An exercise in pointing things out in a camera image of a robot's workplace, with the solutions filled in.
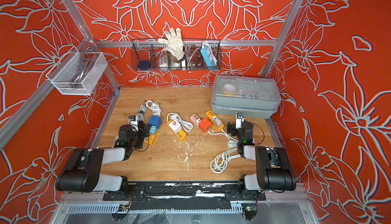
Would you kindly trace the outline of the red cube plug adapter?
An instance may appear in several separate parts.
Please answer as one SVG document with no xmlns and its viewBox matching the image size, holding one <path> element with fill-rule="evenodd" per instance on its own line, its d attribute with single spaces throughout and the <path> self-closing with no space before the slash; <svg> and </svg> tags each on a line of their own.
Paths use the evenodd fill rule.
<svg viewBox="0 0 391 224">
<path fill-rule="evenodd" d="M 207 118 L 203 118 L 199 124 L 198 128 L 203 132 L 203 133 L 208 133 L 208 131 L 211 128 L 211 122 Z"/>
</svg>

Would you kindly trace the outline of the white cube plug adapter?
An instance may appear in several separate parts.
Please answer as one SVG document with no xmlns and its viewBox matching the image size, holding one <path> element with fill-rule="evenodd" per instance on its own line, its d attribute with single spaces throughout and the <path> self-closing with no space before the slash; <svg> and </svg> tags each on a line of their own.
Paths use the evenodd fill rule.
<svg viewBox="0 0 391 224">
<path fill-rule="evenodd" d="M 174 133 L 178 133 L 182 129 L 181 124 L 175 120 L 169 121 L 168 126 Z"/>
</svg>

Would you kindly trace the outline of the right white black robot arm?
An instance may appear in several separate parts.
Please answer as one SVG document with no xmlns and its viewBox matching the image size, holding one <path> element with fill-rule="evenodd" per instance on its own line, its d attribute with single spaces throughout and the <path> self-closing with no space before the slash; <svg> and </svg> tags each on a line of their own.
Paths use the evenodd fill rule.
<svg viewBox="0 0 391 224">
<path fill-rule="evenodd" d="M 285 192 L 296 189 L 297 181 L 286 150 L 256 144 L 253 138 L 254 124 L 245 120 L 243 113 L 236 113 L 236 121 L 227 124 L 227 131 L 237 137 L 238 155 L 256 163 L 254 174 L 243 175 L 239 179 L 241 191 Z"/>
</svg>

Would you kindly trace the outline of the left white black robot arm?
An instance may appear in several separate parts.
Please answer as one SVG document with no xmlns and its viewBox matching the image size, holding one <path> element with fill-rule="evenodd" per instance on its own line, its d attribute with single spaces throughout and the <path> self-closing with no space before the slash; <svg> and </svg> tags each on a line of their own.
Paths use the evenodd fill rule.
<svg viewBox="0 0 391 224">
<path fill-rule="evenodd" d="M 134 151 L 134 145 L 149 135 L 143 116 L 129 116 L 128 124 L 122 125 L 118 138 L 111 148 L 74 149 L 58 176 L 55 188 L 63 192 L 119 192 L 129 195 L 125 176 L 112 176 L 101 172 L 102 166 L 126 161 Z"/>
</svg>

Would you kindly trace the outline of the yellow strip with teal plug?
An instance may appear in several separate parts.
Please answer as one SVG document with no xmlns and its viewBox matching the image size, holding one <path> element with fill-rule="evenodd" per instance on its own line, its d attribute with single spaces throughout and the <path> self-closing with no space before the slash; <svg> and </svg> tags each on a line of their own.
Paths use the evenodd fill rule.
<svg viewBox="0 0 391 224">
<path fill-rule="evenodd" d="M 149 136 L 145 138 L 145 143 L 147 145 L 153 145 L 156 141 L 159 129 L 156 126 L 151 126 L 149 130 Z"/>
</svg>

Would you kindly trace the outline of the blue cube plug adapter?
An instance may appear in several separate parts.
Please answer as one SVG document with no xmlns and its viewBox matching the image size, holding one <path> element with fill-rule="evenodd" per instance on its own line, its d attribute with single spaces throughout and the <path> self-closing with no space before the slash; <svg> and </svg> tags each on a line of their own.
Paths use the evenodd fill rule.
<svg viewBox="0 0 391 224">
<path fill-rule="evenodd" d="M 160 129 L 161 125 L 162 125 L 162 120 L 161 120 L 161 117 L 159 116 L 151 116 L 151 118 L 149 119 L 149 122 L 148 124 L 152 127 L 152 126 L 155 126 L 157 129 Z"/>
</svg>

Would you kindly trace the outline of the yellow strip with pink plug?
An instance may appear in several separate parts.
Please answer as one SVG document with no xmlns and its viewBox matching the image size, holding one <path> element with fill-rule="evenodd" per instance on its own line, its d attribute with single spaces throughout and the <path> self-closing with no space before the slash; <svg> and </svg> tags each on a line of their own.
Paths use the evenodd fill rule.
<svg viewBox="0 0 391 224">
<path fill-rule="evenodd" d="M 218 132 L 221 132 L 224 128 L 223 122 L 216 116 L 212 110 L 205 112 L 207 119 L 217 128 Z"/>
</svg>

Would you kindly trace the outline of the white socket in basket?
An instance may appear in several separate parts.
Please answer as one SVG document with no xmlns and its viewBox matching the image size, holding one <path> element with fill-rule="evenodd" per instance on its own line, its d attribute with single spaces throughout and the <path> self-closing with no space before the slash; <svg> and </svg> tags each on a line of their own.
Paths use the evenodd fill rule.
<svg viewBox="0 0 391 224">
<path fill-rule="evenodd" d="M 161 55 L 158 60 L 158 64 L 160 70 L 163 71 L 168 70 L 169 68 L 168 56 L 166 54 Z"/>
</svg>

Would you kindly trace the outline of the grey lidded plastic box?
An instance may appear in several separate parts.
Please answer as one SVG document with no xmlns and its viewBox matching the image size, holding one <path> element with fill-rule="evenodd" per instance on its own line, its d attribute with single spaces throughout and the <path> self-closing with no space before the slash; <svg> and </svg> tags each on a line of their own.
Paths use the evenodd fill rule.
<svg viewBox="0 0 391 224">
<path fill-rule="evenodd" d="M 273 79 L 217 75 L 211 93 L 212 111 L 217 115 L 269 119 L 282 101 Z"/>
</svg>

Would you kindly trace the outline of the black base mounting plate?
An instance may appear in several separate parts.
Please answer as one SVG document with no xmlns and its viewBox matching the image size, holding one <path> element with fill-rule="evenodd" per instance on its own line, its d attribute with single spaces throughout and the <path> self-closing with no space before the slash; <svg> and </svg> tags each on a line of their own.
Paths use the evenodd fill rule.
<svg viewBox="0 0 391 224">
<path fill-rule="evenodd" d="M 104 201 L 135 201 L 147 198 L 218 198 L 227 201 L 264 201 L 265 193 L 246 190 L 239 181 L 131 181 L 128 192 L 105 191 Z"/>
</svg>

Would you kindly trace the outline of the dark blue round object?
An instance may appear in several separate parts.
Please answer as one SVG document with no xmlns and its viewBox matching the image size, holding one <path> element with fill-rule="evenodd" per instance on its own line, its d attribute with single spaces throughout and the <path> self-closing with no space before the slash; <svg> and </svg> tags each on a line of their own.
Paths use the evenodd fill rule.
<svg viewBox="0 0 391 224">
<path fill-rule="evenodd" d="M 149 60 L 139 61 L 137 68 L 142 71 L 149 70 L 151 68 L 151 63 Z"/>
</svg>

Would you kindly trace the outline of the light blue power strip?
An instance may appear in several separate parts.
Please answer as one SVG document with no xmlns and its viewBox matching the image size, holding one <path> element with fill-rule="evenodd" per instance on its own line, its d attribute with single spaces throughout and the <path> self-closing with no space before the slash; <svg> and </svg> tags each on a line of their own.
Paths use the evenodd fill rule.
<svg viewBox="0 0 391 224">
<path fill-rule="evenodd" d="M 214 70 L 217 65 L 217 59 L 216 59 L 215 55 L 213 54 L 213 50 L 207 41 L 202 42 L 201 55 L 204 59 L 206 67 L 209 70 Z"/>
</svg>

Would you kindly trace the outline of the white work glove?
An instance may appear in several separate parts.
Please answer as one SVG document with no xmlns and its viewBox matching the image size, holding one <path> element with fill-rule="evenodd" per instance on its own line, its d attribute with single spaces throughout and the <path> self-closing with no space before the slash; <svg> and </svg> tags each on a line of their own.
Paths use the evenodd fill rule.
<svg viewBox="0 0 391 224">
<path fill-rule="evenodd" d="M 184 58 L 183 40 L 180 28 L 170 27 L 169 31 L 164 31 L 165 38 L 159 38 L 158 42 L 165 45 L 163 51 L 169 52 L 177 61 Z"/>
</svg>

